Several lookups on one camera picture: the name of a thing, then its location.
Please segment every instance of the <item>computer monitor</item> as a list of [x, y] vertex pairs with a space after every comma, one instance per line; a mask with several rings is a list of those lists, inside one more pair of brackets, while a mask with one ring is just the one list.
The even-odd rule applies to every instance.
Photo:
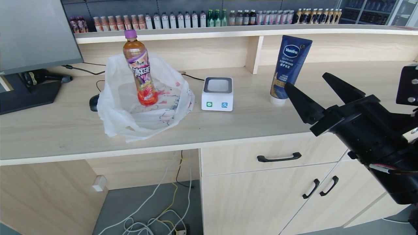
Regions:
[[60, 0], [0, 1], [0, 76], [11, 91], [0, 93], [0, 115], [52, 103], [61, 82], [26, 86], [19, 73], [82, 63]]

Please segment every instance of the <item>white plastic bag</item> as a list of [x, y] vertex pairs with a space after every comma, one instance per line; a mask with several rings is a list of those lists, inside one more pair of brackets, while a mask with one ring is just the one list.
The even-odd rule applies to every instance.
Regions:
[[193, 109], [194, 94], [183, 76], [156, 54], [149, 53], [150, 74], [158, 102], [139, 103], [135, 81], [123, 54], [107, 60], [104, 90], [97, 111], [108, 136], [126, 142], [144, 140], [177, 125]]

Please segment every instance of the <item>white tube cap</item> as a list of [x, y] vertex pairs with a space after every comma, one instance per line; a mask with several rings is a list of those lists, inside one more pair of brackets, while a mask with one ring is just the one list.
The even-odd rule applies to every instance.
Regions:
[[287, 99], [277, 99], [273, 96], [270, 96], [270, 102], [275, 106], [283, 106], [286, 103]]

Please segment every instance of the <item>counter top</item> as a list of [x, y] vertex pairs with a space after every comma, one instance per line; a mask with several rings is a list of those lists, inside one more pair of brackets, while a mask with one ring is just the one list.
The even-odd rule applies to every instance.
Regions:
[[[312, 24], [312, 25], [267, 25], [267, 26], [227, 26], [215, 28], [176, 28], [137, 30], [138, 40], [173, 40], [189, 38], [226, 38], [244, 36], [269, 35], [303, 35], [325, 33], [369, 33], [369, 34], [398, 34], [418, 35], [417, 30], [399, 26], [351, 25], [351, 24]], [[125, 42], [121, 31], [93, 32], [74, 34], [78, 44]]]
[[[324, 107], [342, 105], [321, 77], [324, 72], [330, 72], [368, 95], [375, 94], [389, 111], [410, 113], [413, 107], [397, 105], [395, 98], [400, 71], [411, 63], [309, 63], [303, 66], [296, 85]], [[309, 125], [302, 123], [290, 101], [282, 107], [270, 103], [273, 71], [274, 66], [260, 66], [257, 75], [243, 67], [187, 71], [199, 78], [232, 77], [234, 110], [202, 111], [203, 82], [186, 78], [196, 96], [193, 110], [177, 126], [132, 143], [126, 143], [122, 136], [108, 137], [97, 113], [89, 109], [90, 97], [98, 93], [95, 83], [104, 76], [75, 77], [63, 84], [53, 104], [0, 116], [0, 164], [121, 156], [312, 135]]]

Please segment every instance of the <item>computer mouse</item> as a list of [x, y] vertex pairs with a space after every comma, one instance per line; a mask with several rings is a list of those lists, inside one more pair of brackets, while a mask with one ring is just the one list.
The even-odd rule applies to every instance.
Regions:
[[90, 98], [90, 101], [89, 101], [90, 110], [93, 112], [97, 112], [97, 101], [99, 100], [99, 95], [100, 94], [97, 94]]

